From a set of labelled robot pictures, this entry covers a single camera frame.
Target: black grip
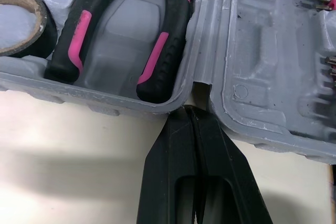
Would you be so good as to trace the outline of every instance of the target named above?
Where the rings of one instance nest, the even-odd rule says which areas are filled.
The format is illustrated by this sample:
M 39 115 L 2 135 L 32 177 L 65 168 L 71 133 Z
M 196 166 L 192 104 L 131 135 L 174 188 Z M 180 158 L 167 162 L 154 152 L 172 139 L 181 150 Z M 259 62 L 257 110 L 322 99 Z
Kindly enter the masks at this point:
M 136 87 L 141 100 L 162 103 L 171 97 L 190 16 L 191 0 L 166 0 L 162 31 Z
M 73 83 L 78 79 L 96 26 L 113 1 L 74 1 L 45 78 L 64 83 Z

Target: black plastic tool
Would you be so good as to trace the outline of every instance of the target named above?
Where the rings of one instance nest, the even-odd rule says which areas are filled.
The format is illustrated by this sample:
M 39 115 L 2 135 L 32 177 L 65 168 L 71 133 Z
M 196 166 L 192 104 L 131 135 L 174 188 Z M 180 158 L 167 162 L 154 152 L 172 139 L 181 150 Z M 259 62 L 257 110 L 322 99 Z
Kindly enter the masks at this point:
M 147 155 L 137 224 L 272 224 L 245 156 L 217 119 L 172 113 Z
M 75 0 L 45 77 L 74 83 L 83 70 L 92 35 L 113 0 Z M 185 45 L 191 0 L 166 0 L 163 27 L 137 86 L 138 97 L 161 103 L 172 94 Z
M 57 41 L 54 20 L 42 0 L 0 0 L 0 5 L 16 5 L 35 14 L 36 24 L 29 37 L 11 47 L 0 48 L 0 56 L 21 58 L 26 55 L 47 58 Z

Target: pliers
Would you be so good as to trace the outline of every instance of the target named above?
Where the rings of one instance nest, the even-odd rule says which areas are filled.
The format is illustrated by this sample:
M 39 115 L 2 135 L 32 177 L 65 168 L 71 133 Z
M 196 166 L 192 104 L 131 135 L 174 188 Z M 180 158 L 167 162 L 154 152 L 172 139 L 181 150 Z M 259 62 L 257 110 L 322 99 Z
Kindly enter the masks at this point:
M 45 78 L 69 84 L 78 79 L 100 17 L 113 1 L 74 1 Z M 190 16 L 191 0 L 166 0 L 161 32 L 136 87 L 141 100 L 162 103 L 170 98 Z
M 247 159 L 217 119 L 185 106 L 168 117 L 147 155 L 137 224 L 194 223 L 272 220 Z

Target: gray plastic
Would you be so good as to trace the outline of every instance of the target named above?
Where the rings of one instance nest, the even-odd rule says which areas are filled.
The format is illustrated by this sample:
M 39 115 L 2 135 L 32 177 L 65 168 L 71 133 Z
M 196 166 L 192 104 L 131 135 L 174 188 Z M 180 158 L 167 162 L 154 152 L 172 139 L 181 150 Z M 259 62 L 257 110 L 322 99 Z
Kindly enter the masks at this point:
M 303 0 L 228 0 L 215 46 L 210 107 L 246 141 L 336 162 L 336 13 Z
M 44 1 L 60 33 L 73 0 Z M 162 25 L 164 0 L 116 0 L 74 86 L 43 79 L 47 60 L 1 57 L 0 90 L 109 115 L 153 116 L 180 107 L 193 82 L 202 82 L 212 86 L 209 108 L 245 141 L 336 163 L 336 105 L 324 64 L 336 54 L 336 14 L 302 2 L 194 0 L 175 89 L 163 104 L 140 101 L 135 87 Z
M 44 0 L 59 34 L 72 1 Z M 164 114 L 175 110 L 187 100 L 193 85 L 204 25 L 204 17 L 199 19 L 201 2 L 194 2 L 183 61 L 173 95 L 166 103 L 140 101 L 135 92 L 163 22 L 165 0 L 114 1 L 100 21 L 83 74 L 74 86 L 44 79 L 47 60 L 1 57 L 1 90 L 20 90 L 59 103 L 85 104 L 94 111 L 112 115 Z

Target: tape roll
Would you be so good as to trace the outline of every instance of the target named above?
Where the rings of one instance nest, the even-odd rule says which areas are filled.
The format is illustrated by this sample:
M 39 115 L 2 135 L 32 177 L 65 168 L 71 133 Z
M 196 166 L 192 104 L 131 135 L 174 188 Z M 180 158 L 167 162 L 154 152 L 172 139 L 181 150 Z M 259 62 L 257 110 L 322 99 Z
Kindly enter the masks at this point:
M 0 48 L 0 56 L 21 58 L 33 55 L 47 58 L 55 48 L 57 30 L 47 7 L 42 0 L 0 0 L 0 5 L 20 6 L 35 14 L 36 23 L 27 39 L 11 47 Z

